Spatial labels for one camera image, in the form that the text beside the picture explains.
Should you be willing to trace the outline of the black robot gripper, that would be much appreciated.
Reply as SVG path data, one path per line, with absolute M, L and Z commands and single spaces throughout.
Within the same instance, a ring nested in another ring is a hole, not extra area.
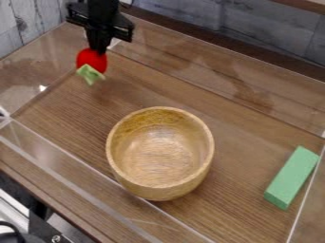
M 135 24 L 118 10 L 118 0 L 77 0 L 65 4 L 65 21 L 86 32 L 88 47 L 104 54 L 112 38 L 131 42 Z

